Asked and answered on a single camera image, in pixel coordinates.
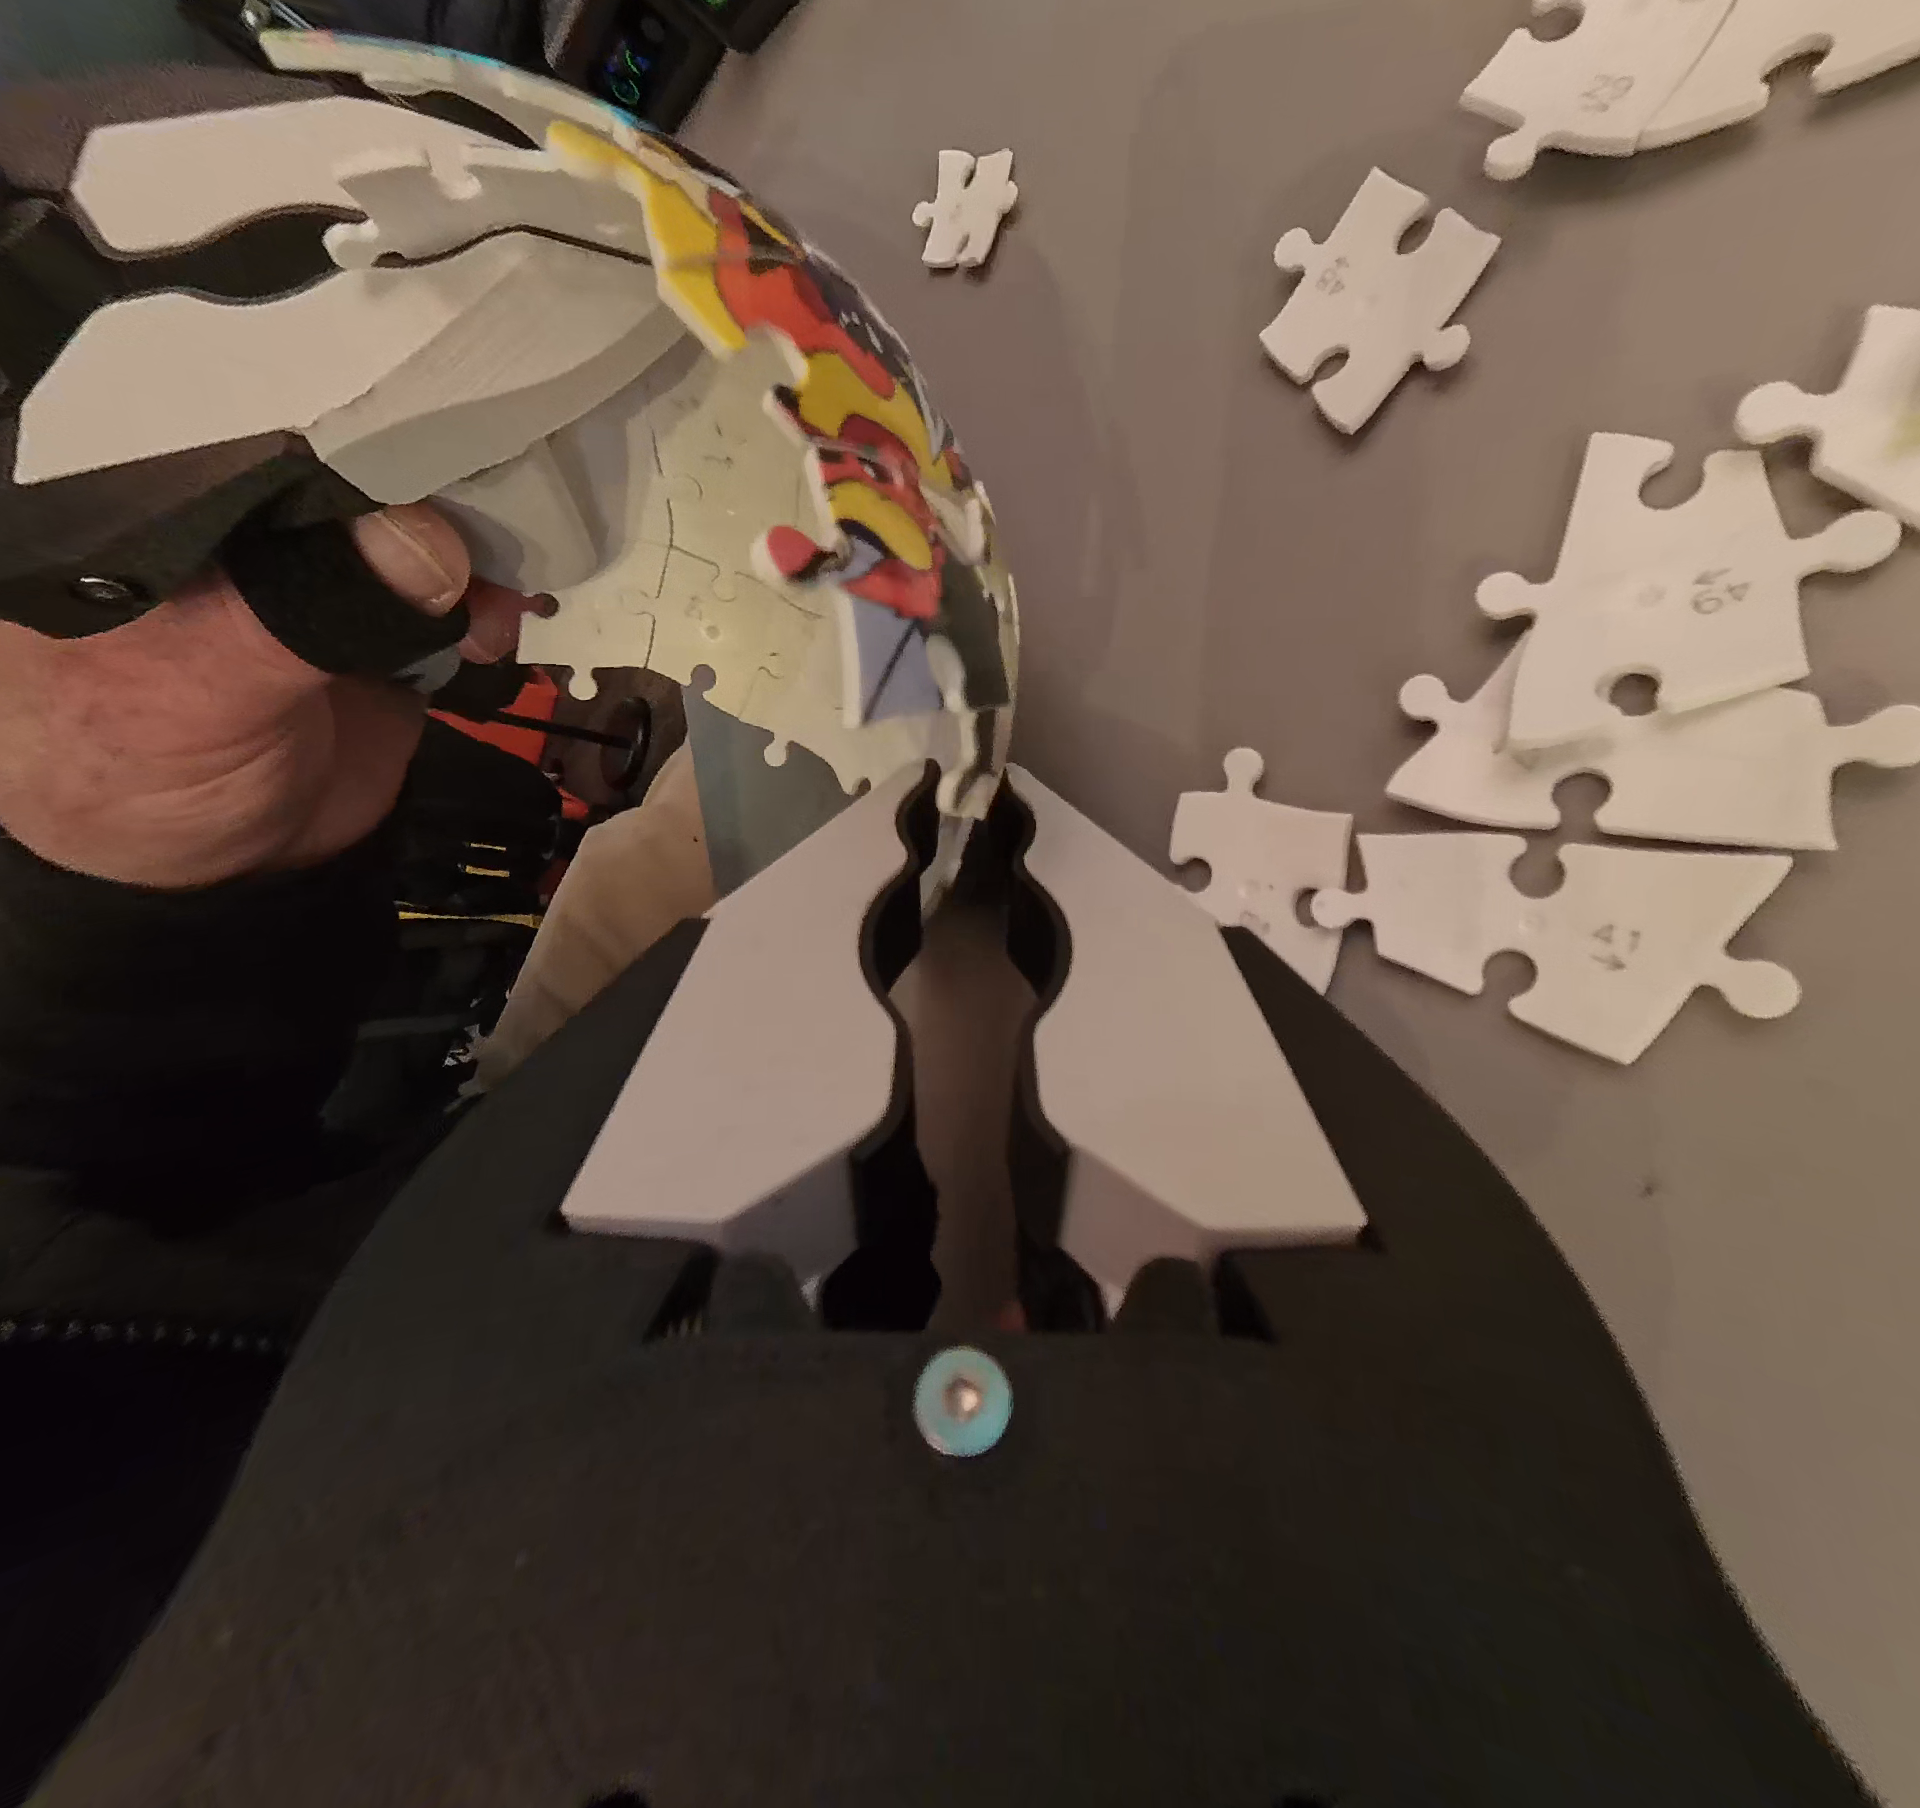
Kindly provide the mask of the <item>person's left forearm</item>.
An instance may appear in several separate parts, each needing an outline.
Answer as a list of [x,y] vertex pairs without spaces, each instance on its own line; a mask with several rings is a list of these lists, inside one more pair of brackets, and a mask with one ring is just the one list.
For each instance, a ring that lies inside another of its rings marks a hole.
[[187,1228],[330,1167],[324,1107],[399,951],[394,823],[187,892],[11,838],[4,870],[5,1171]]

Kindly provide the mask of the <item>partly built puzzle ball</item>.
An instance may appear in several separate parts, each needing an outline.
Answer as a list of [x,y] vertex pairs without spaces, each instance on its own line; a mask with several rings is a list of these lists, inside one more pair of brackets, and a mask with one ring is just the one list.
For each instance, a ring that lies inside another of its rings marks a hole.
[[453,50],[266,32],[285,76],[350,76],[390,101],[460,99],[539,139],[517,171],[469,157],[458,180],[373,171],[365,222],[411,258],[434,215],[483,234],[553,234],[535,189],[568,175],[584,206],[637,211],[664,308],[706,358],[638,407],[624,553],[550,591],[535,662],[593,675],[638,650],[790,746],[846,791],[944,768],[939,809],[973,827],[1006,773],[1022,664],[1014,574],[973,476],[900,334],[823,250],[730,175],[564,83]]

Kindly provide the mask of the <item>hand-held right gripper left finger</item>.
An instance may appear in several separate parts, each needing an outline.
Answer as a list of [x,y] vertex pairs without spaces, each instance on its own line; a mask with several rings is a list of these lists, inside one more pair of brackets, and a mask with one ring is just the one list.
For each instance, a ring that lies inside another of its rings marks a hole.
[[721,900],[564,1195],[572,1233],[783,1260],[831,1324],[920,1330],[939,1195],[895,982],[936,773],[898,773]]

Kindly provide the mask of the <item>person's left hand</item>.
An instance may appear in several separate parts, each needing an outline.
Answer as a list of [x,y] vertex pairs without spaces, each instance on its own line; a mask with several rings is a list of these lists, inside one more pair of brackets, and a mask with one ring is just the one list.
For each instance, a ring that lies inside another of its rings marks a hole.
[[93,637],[4,631],[4,827],[86,878],[312,867],[395,809],[426,697],[285,648],[228,575]]

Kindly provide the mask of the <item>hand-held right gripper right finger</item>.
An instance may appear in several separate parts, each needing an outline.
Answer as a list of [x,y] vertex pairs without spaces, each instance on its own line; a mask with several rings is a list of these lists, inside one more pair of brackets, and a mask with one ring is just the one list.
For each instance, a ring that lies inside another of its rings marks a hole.
[[1349,1247],[1364,1211],[1231,941],[1010,768],[992,807],[1006,951],[1032,990],[1009,1163],[1029,1327],[1098,1332],[1141,1274]]

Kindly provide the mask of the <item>puzzle pieces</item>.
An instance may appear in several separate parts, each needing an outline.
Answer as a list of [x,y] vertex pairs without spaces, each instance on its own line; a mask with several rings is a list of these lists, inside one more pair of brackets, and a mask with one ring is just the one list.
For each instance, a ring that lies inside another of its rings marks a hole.
[[[1837,88],[1916,60],[1916,0],[1533,0],[1568,21],[1515,28],[1461,109],[1492,135],[1484,178],[1504,189],[1545,152],[1623,163],[1705,138],[1766,104],[1766,79],[1814,52]],[[1226,759],[1223,792],[1186,792],[1173,856],[1212,867],[1231,927],[1306,941],[1323,990],[1342,932],[1376,924],[1384,958],[1475,992],[1496,951],[1536,985],[1517,1021],[1628,1064],[1695,990],[1774,1021],[1800,1003],[1780,965],[1726,943],[1784,884],[1791,856],[1834,848],[1833,774],[1916,763],[1916,707],[1831,725],[1810,676],[1801,584],[1862,571],[1896,544],[1894,513],[1853,509],[1788,538],[1754,450],[1701,462],[1690,498],[1650,506],[1673,446],[1595,431],[1571,482],[1554,574],[1475,586],[1489,619],[1528,619],[1469,699],[1421,675],[1409,719],[1434,737],[1393,774],[1412,809],[1475,834],[1362,834],[1367,885],[1346,875],[1346,817],[1256,800],[1262,756]]]

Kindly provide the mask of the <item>black yellow bag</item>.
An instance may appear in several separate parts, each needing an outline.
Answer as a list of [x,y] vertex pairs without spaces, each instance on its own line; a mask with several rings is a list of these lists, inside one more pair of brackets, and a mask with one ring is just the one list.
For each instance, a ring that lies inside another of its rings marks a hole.
[[395,958],[363,1035],[403,1074],[469,1073],[532,949],[562,823],[553,791],[400,804]]

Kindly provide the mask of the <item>person's beige trousers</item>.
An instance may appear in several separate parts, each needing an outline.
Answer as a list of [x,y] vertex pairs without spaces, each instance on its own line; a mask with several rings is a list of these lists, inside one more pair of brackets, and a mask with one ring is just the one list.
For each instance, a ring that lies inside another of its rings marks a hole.
[[589,827],[498,1023],[475,1051],[469,1095],[498,1087],[660,938],[713,902],[699,778],[691,743],[683,743],[637,809]]

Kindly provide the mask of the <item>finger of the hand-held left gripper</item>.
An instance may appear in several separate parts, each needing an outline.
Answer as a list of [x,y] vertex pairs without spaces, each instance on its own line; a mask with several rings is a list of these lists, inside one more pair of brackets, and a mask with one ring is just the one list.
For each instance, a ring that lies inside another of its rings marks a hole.
[[358,211],[343,172],[453,157],[469,132],[373,99],[321,95],[93,129],[67,180],[121,255],[200,245],[278,211]]
[[577,422],[677,342],[652,267],[546,237],[268,303],[150,293],[88,314],[31,387],[17,482],[292,435],[363,493],[414,502]]

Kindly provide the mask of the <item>red plastic object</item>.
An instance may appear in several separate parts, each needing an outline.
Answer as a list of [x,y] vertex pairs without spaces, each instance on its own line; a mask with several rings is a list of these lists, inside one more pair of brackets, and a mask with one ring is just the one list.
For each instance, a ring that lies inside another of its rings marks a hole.
[[562,817],[568,823],[593,821],[593,807],[573,792],[566,779],[564,750],[580,742],[588,730],[573,733],[572,725],[550,721],[558,710],[558,699],[549,695],[532,710],[510,705],[504,710],[478,715],[460,715],[445,707],[431,707],[431,719],[442,721],[458,733],[465,733],[496,751],[535,765],[550,782],[562,800]]

